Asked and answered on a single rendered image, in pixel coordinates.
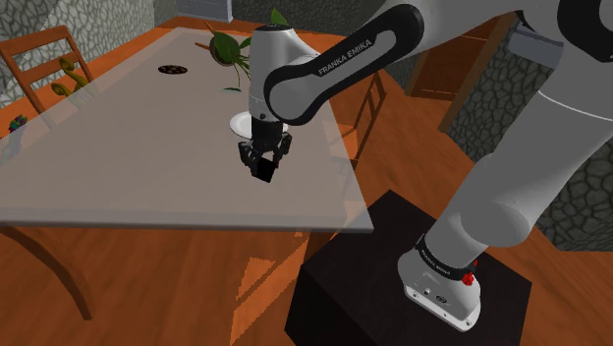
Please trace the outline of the grey table with wooden legs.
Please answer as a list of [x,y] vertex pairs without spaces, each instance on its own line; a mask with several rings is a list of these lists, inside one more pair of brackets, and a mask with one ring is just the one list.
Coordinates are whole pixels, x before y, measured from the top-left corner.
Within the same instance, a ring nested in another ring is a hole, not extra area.
[[[352,168],[339,174],[323,121],[291,129],[270,183],[239,157],[233,116],[245,91],[204,48],[202,29],[172,29],[0,140],[0,234],[61,280],[84,319],[95,304],[62,228],[369,233]],[[163,65],[188,71],[167,75]]]

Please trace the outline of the wooden door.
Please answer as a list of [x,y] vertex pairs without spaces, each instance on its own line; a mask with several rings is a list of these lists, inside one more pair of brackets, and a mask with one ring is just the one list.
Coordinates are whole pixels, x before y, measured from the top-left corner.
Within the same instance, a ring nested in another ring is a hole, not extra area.
[[448,130],[516,18],[514,12],[495,17],[418,55],[405,95],[451,102],[439,132]]

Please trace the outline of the olive spiral figure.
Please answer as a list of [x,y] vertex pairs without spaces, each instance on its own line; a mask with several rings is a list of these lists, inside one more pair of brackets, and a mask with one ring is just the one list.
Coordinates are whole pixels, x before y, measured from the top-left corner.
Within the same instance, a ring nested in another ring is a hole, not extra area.
[[74,72],[75,70],[75,65],[73,62],[71,62],[70,60],[66,59],[66,58],[60,58],[59,59],[59,65],[61,70],[68,76],[70,77],[72,80],[74,80],[76,82],[76,85],[74,87],[73,90],[69,90],[66,86],[64,86],[63,84],[60,83],[53,83],[51,85],[52,90],[57,94],[57,95],[63,95],[63,96],[70,96],[72,95],[74,92],[78,91],[79,89],[81,89],[82,87],[85,87],[88,84],[88,79],[80,76],[78,74],[76,74]]

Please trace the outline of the black cube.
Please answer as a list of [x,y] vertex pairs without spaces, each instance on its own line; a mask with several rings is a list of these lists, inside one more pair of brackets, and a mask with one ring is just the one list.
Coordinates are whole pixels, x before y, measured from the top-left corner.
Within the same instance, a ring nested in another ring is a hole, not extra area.
[[278,164],[276,162],[262,157],[251,171],[251,174],[261,181],[270,183],[277,168]]

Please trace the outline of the white plate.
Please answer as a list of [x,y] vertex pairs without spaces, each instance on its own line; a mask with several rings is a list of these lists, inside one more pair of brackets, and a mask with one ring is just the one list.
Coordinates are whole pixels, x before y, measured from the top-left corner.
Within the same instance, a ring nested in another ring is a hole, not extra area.
[[[230,120],[230,128],[237,135],[242,138],[251,140],[251,118],[257,118],[252,116],[249,111],[239,113],[232,117]],[[283,123],[283,133],[289,131],[289,126]]]

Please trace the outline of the green potted plant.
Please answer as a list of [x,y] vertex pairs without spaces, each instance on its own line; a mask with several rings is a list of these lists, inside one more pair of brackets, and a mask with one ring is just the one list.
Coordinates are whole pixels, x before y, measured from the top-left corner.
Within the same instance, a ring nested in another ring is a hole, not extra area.
[[228,33],[215,30],[208,22],[204,23],[206,28],[213,34],[208,45],[196,42],[195,45],[208,50],[213,60],[224,67],[233,67],[238,83],[236,86],[224,87],[224,90],[241,92],[241,74],[242,71],[250,80],[250,56],[244,55],[242,50],[251,46],[251,37],[238,42],[236,38]]

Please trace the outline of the dark robot stand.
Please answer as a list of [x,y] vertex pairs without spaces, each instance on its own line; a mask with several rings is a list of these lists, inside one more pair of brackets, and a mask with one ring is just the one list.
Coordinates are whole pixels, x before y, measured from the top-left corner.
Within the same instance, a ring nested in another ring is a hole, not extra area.
[[480,316],[458,331],[412,302],[397,271],[433,217],[393,191],[368,213],[372,233],[341,233],[302,265],[285,326],[296,346],[520,346],[530,281],[480,255]]

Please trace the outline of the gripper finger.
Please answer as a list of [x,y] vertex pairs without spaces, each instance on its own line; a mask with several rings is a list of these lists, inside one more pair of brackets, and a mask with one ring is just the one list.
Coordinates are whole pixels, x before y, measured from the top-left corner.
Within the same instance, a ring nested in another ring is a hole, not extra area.
[[279,163],[283,156],[289,153],[292,138],[291,134],[283,133],[279,144],[273,148],[273,162],[276,167],[279,167]]
[[238,148],[241,161],[249,169],[255,169],[259,161],[259,151],[252,146],[252,142],[239,142]]

